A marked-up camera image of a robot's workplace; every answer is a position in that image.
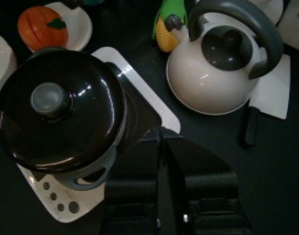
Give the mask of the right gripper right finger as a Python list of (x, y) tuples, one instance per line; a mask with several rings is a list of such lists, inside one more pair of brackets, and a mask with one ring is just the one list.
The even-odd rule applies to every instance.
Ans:
[(253, 235), (231, 166), (169, 129), (161, 130), (161, 235)]

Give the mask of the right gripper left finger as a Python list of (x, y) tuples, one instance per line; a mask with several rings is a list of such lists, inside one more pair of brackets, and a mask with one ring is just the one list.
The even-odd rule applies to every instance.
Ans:
[(106, 181), (101, 235), (157, 235), (158, 129), (117, 160)]

